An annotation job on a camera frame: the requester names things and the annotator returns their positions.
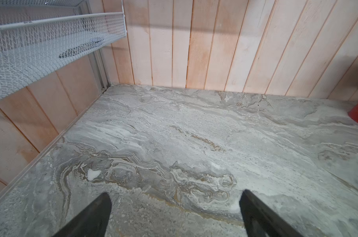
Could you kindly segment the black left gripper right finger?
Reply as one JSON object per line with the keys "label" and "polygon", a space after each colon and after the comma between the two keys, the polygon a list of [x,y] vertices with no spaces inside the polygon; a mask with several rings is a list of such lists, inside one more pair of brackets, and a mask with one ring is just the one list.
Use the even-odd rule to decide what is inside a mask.
{"label": "black left gripper right finger", "polygon": [[283,220],[250,190],[245,189],[239,200],[247,236],[301,237],[295,228]]}

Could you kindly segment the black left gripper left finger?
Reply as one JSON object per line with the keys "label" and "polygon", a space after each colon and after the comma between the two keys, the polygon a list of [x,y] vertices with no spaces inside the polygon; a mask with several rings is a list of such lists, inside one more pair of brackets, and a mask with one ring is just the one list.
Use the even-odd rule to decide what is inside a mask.
{"label": "black left gripper left finger", "polygon": [[104,237],[112,210],[108,193],[101,193],[94,201],[69,221],[56,237]]}

